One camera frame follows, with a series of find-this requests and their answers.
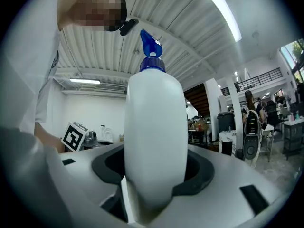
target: bottle body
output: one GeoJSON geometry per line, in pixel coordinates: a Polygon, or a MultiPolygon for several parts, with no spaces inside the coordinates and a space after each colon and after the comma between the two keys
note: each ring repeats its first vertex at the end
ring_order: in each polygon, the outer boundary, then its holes
{"type": "Polygon", "coordinates": [[[187,144],[186,104],[180,83],[158,69],[132,76],[125,111],[125,171],[148,209],[166,206],[172,188],[184,182],[187,144]]]}

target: white t-shirt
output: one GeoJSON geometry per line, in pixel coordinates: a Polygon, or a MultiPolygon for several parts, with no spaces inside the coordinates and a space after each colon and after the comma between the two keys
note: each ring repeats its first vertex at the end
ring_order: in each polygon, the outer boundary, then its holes
{"type": "Polygon", "coordinates": [[[29,0],[7,31],[0,51],[0,125],[34,133],[46,120],[58,61],[58,0],[29,0]]]}

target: black and white marker cube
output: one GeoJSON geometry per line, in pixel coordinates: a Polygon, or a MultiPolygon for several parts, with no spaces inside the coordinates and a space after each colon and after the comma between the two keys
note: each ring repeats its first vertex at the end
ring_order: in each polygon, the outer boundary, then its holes
{"type": "Polygon", "coordinates": [[[79,151],[88,132],[89,130],[79,123],[69,123],[61,142],[70,150],[79,151]]]}

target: long brown hair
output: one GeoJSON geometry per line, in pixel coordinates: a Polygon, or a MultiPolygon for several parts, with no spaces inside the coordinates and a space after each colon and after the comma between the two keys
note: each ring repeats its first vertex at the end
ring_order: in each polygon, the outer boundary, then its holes
{"type": "Polygon", "coordinates": [[[253,104],[253,100],[252,100],[252,93],[250,90],[247,90],[245,92],[245,97],[246,97],[246,101],[247,101],[247,107],[249,110],[256,110],[255,109],[255,105],[253,104]]]}

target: tube light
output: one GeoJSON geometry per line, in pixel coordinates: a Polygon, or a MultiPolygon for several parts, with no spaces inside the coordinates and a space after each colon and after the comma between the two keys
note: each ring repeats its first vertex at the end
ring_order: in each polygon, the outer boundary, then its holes
{"type": "Polygon", "coordinates": [[[70,81],[73,82],[73,83],[100,85],[100,81],[96,80],[96,79],[70,78],[70,81]]]}
{"type": "Polygon", "coordinates": [[[222,13],[224,19],[226,20],[235,42],[242,39],[241,32],[239,31],[238,24],[225,0],[212,0],[217,6],[219,11],[222,13]]]}

